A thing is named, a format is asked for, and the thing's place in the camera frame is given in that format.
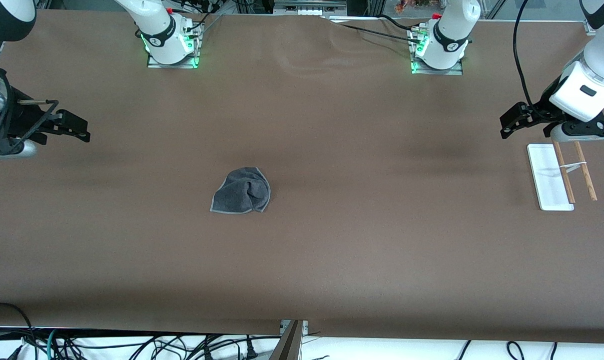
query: white tray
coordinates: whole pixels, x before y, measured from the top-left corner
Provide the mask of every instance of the white tray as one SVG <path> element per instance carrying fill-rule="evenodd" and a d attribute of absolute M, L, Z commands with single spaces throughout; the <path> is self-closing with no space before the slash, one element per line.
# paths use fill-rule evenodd
<path fill-rule="evenodd" d="M 531 164 L 540 209 L 545 212 L 573 211 L 573 204 L 569 203 L 569 198 L 566 196 L 553 144 L 530 143 L 526 146 L 526 150 L 528 150 L 528 160 Z"/>

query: green cable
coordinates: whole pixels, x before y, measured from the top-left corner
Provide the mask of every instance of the green cable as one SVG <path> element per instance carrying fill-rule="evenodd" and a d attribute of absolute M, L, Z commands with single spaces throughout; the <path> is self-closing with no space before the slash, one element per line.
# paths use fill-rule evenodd
<path fill-rule="evenodd" d="M 48 360 L 53 360 L 53 354 L 51 353 L 51 348 L 53 346 L 53 336 L 57 329 L 51 331 L 51 334 L 48 335 L 48 341 L 46 342 L 46 355 L 48 355 Z"/>

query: brown table surface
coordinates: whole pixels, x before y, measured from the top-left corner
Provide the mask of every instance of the brown table surface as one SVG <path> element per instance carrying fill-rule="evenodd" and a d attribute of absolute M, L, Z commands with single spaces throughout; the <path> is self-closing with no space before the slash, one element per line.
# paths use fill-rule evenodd
<path fill-rule="evenodd" d="M 576 171 L 576 210 L 539 210 L 542 127 L 499 134 L 524 99 L 512 25 L 479 23 L 464 76 L 437 77 L 399 40 L 225 16 L 199 69 L 158 70 L 126 13 L 42 11 L 0 65 L 92 141 L 0 161 L 0 301 L 37 326 L 604 342 L 604 141 L 583 144 L 599 201 Z M 522 23 L 533 98 L 587 41 Z M 209 212 L 244 166 L 272 185 L 267 211 Z"/>

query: gray towel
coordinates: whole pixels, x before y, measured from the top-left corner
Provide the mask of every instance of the gray towel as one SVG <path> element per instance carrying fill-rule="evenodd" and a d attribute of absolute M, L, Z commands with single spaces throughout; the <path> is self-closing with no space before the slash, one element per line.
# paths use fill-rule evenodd
<path fill-rule="evenodd" d="M 256 167 L 231 171 L 213 195 L 211 212 L 246 214 L 255 210 L 264 212 L 270 200 L 270 185 Z"/>

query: white floor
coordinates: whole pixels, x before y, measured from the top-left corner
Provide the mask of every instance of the white floor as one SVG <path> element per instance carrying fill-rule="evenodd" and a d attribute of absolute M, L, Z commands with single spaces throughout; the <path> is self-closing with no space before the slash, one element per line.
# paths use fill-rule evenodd
<path fill-rule="evenodd" d="M 228 336 L 224 338 L 244 338 Z M 80 339 L 79 345 L 111 346 L 119 344 L 138 344 L 148 337 L 110 337 Z M 188 347 L 194 347 L 203 339 L 202 336 L 184 337 Z M 448 340 L 404 340 L 404 339 L 359 339 L 338 337 L 305 337 L 302 346 L 301 360 L 317 360 L 329 356 L 326 360 L 455 360 L 464 345 L 464 341 Z M 258 353 L 272 351 L 276 339 L 256 340 L 253 342 Z M 20 341 L 0 341 L 0 359 L 5 359 L 20 346 Z M 466 351 L 464 360 L 510 360 L 506 352 L 505 341 L 473 341 Z M 551 353 L 550 342 L 519 342 L 526 360 L 548 360 Z M 246 354 L 245 343 L 241 343 L 242 354 Z M 83 350 L 88 360 L 128 360 L 137 346 L 107 350 Z M 147 347 L 137 358 L 149 360 L 153 346 Z M 33 360 L 32 346 L 23 348 L 19 360 Z M 213 352 L 215 360 L 235 360 L 237 347 L 233 344 Z M 39 353 L 40 360 L 46 360 L 46 354 Z M 157 360 L 179 360 L 178 355 L 163 351 Z M 560 343 L 555 353 L 555 360 L 604 360 L 604 344 Z"/>

